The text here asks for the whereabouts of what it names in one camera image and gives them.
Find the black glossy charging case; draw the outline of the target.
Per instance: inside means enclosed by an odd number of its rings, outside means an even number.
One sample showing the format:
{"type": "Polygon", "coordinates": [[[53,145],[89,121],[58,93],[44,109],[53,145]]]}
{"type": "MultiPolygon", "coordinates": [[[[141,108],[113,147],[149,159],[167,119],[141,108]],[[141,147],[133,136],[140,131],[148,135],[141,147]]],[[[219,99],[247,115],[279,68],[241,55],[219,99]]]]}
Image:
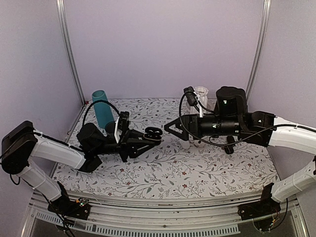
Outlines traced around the black glossy charging case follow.
{"type": "Polygon", "coordinates": [[[144,138],[153,141],[160,141],[162,139],[162,130],[157,127],[147,127],[145,129],[144,138]]]}

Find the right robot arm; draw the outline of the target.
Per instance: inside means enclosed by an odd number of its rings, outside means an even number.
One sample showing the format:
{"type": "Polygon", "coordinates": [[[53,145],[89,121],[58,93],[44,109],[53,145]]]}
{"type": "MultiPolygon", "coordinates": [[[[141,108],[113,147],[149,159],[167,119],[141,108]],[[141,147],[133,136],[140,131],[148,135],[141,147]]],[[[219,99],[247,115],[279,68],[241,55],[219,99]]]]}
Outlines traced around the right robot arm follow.
{"type": "Polygon", "coordinates": [[[216,143],[204,138],[226,136],[227,143],[221,144],[226,153],[239,142],[291,148],[312,155],[316,153],[315,128],[268,112],[249,112],[245,91],[241,88],[223,86],[218,89],[213,110],[202,104],[199,94],[191,86],[184,88],[182,99],[186,99],[197,113],[183,115],[179,111],[178,118],[167,123],[164,130],[183,141],[192,137],[216,146],[216,143]]]}

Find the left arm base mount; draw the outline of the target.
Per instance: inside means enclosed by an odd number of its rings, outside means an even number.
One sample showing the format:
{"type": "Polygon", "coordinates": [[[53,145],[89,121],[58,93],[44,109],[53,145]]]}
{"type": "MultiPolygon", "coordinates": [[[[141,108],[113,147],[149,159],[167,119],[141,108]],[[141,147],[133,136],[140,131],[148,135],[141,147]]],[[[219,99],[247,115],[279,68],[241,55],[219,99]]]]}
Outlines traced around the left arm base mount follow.
{"type": "Polygon", "coordinates": [[[89,200],[81,197],[77,200],[70,200],[64,186],[60,182],[57,184],[61,196],[57,200],[49,201],[47,210],[67,217],[87,220],[91,210],[89,200]]]}

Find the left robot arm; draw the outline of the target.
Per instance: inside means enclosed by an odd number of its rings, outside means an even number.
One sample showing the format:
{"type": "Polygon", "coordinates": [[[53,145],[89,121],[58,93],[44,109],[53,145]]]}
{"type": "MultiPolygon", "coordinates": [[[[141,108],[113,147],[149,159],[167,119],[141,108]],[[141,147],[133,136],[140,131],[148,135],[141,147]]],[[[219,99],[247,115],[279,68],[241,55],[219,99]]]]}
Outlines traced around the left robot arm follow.
{"type": "Polygon", "coordinates": [[[33,189],[41,192],[62,214],[70,214],[73,203],[68,200],[62,185],[52,180],[33,161],[33,157],[65,164],[80,172],[91,173],[102,163],[100,155],[118,154],[123,162],[136,158],[159,145],[162,130],[147,127],[139,132],[128,125],[115,125],[113,134],[105,136],[93,123],[86,123],[77,134],[76,148],[51,138],[24,121],[2,140],[0,156],[4,172],[17,175],[33,189]]]}

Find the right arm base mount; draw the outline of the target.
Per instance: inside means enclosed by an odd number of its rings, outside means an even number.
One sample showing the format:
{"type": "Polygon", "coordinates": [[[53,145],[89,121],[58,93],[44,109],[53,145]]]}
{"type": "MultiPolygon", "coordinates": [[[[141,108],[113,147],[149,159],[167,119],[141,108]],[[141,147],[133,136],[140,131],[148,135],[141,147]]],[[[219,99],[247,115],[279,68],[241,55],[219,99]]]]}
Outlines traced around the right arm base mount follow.
{"type": "Polygon", "coordinates": [[[238,206],[238,215],[242,220],[259,218],[265,215],[281,211],[280,203],[272,199],[272,187],[274,183],[266,185],[258,201],[241,204],[238,206]]]}

